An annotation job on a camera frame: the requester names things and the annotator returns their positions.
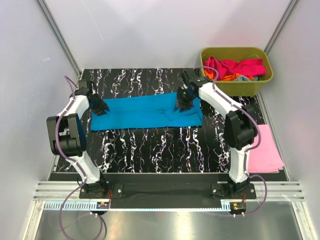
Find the blue t shirt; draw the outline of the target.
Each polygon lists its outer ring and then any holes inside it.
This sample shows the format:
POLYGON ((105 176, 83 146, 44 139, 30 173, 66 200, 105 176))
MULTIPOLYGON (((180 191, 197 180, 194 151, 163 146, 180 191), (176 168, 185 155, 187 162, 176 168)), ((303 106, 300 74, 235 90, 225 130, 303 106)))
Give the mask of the blue t shirt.
POLYGON ((196 127, 203 125, 201 100, 195 98, 186 111, 175 109, 177 93, 105 99, 109 111, 91 115, 92 131, 196 127))

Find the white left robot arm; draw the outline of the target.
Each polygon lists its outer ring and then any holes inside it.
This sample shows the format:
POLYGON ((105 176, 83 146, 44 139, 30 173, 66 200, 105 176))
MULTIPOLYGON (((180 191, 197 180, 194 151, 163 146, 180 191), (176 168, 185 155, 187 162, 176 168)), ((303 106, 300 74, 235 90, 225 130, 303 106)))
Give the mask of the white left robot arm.
POLYGON ((79 174, 80 191, 89 198, 103 198, 108 194, 108 184, 87 153, 87 139, 81 123, 88 109, 97 116, 109 111, 108 105, 94 91, 92 81, 82 79, 72 90, 67 106, 58 115, 47 118, 49 144, 52 153, 64 158, 79 174))

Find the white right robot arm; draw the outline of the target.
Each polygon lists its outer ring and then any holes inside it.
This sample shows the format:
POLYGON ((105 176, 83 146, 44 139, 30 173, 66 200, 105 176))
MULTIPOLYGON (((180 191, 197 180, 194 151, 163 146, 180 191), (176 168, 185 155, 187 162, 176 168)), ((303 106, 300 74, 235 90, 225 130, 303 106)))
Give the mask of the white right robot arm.
POLYGON ((242 198, 250 184, 249 156, 255 137, 260 131, 254 120, 254 109, 250 105, 236 102, 218 88, 207 76, 199 76, 194 70, 181 73, 183 85, 177 90, 175 110, 187 111, 193 100, 199 98, 210 104, 224 119, 224 140, 230 148, 230 170, 228 181, 213 189, 214 199, 242 198))

